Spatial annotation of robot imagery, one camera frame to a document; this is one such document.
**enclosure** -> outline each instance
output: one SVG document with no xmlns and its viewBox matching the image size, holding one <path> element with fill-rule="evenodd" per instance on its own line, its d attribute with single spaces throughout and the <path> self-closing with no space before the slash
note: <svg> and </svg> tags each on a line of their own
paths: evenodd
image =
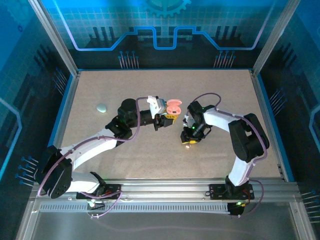
<svg viewBox="0 0 320 240">
<path fill-rule="evenodd" d="M 319 1 L 6 0 L 0 16 L 1 239 L 319 238 Z M 205 194 L 233 169 L 231 135 L 181 140 L 187 107 L 208 92 L 255 114 L 270 142 L 239 219 Z M 95 135 L 123 100 L 147 96 L 179 99 L 182 113 L 74 170 L 121 185 L 110 213 L 87 214 L 115 200 L 92 210 L 74 192 L 37 196 L 47 147 Z"/>
</svg>

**small white stone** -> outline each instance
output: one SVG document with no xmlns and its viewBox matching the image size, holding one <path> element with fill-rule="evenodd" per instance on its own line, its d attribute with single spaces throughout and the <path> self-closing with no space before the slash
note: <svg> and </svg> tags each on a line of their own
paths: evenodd
<svg viewBox="0 0 320 240">
<path fill-rule="evenodd" d="M 103 103 L 99 103 L 96 106 L 96 109 L 100 112 L 100 113 L 105 113 L 107 111 L 107 106 Z"/>
</svg>

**black bracket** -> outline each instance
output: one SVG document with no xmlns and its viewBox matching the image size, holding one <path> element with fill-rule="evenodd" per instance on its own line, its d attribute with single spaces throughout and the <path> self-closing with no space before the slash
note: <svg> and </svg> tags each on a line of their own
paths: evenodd
<svg viewBox="0 0 320 240">
<path fill-rule="evenodd" d="M 94 196 L 101 196 L 104 194 L 113 194 L 115 192 L 121 191 L 121 184 L 106 184 L 106 182 L 102 179 L 102 177 L 100 177 L 97 173 L 95 173 L 94 171 L 90 172 L 93 176 L 95 176 L 100 185 L 97 187 L 97 189 L 92 193 L 92 195 Z M 107 196 L 105 198 L 101 198 L 101 199 L 118 199 L 119 194 L 116 194 L 114 196 Z M 76 194 L 76 199 L 92 199 L 91 197 L 85 196 L 81 193 L 77 193 Z"/>
<path fill-rule="evenodd" d="M 210 196 L 210 200 L 234 200 L 245 201 L 255 199 L 255 193 L 251 184 L 246 184 L 242 191 L 229 195 L 225 184 L 210 184 L 209 191 L 205 193 L 206 196 Z"/>
<path fill-rule="evenodd" d="M 106 184 L 106 186 L 105 186 L 105 194 L 113 194 L 113 193 L 115 193 L 117 191 L 121 191 L 121 184 Z M 114 196 L 107 196 L 107 197 L 101 198 L 101 199 L 118 199 L 119 194 L 116 194 Z M 81 194 L 80 192 L 78 192 L 76 194 L 75 198 L 78 199 L 78 200 L 92 199 L 92 197 L 85 196 L 85 195 Z"/>
</svg>

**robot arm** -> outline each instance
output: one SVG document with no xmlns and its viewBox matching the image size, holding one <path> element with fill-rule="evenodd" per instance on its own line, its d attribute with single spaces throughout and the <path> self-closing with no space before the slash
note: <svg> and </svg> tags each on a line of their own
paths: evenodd
<svg viewBox="0 0 320 240">
<path fill-rule="evenodd" d="M 226 177 L 225 188 L 230 196 L 239 190 L 242 191 L 249 181 L 249 174 L 255 165 L 256 157 L 264 154 L 263 147 L 254 130 L 243 119 L 239 119 L 231 113 L 216 110 L 213 105 L 202 107 L 198 101 L 194 101 L 187 109 L 191 116 L 186 115 L 183 120 L 185 127 L 180 136 L 182 143 L 195 144 L 200 142 L 211 132 L 213 126 L 230 133 L 235 162 Z M 269 140 L 257 116 L 250 113 L 241 117 L 248 120 L 256 128 L 265 148 L 269 148 Z"/>
<path fill-rule="evenodd" d="M 140 126 L 153 124 L 156 131 L 172 125 L 181 112 L 178 106 L 174 106 L 176 111 L 172 112 L 173 108 L 167 106 L 168 104 L 158 97 L 149 96 L 147 102 L 149 110 L 139 112 Z M 138 126 L 136 100 L 131 98 L 124 100 L 117 112 L 117 116 L 105 128 L 84 141 L 61 149 L 55 146 L 47 148 L 34 174 L 34 179 L 39 184 L 42 183 L 53 165 L 67 155 L 54 168 L 43 186 L 50 198 L 58 198 L 66 192 L 86 192 L 96 196 L 105 193 L 107 186 L 99 175 L 94 172 L 73 171 L 94 156 L 120 146 L 133 135 L 131 128 Z"/>
</svg>

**beige table surface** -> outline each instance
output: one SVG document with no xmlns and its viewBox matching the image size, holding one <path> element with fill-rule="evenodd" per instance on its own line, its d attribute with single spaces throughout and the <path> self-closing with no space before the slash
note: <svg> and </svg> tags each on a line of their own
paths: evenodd
<svg viewBox="0 0 320 240">
<path fill-rule="evenodd" d="M 254 113 L 263 121 L 257 96 L 248 70 L 137 70 L 83 71 L 81 73 L 62 147 L 80 142 L 99 132 L 117 115 L 127 98 L 148 95 L 166 101 L 181 99 L 182 114 L 177 122 L 157 132 L 153 125 L 140 128 L 133 142 L 105 151 L 76 169 L 97 172 L 103 178 L 221 178 L 231 171 L 235 153 L 230 135 L 213 128 L 206 139 L 190 149 L 181 144 L 183 115 L 188 104 L 206 92 L 222 97 L 219 108 L 236 114 Z M 199 99 L 202 106 L 214 105 L 217 97 Z M 105 113 L 96 106 L 104 103 Z M 142 102 L 141 110 L 148 109 Z M 252 170 L 252 177 L 279 177 L 275 154 L 270 147 L 268 158 Z"/>
</svg>

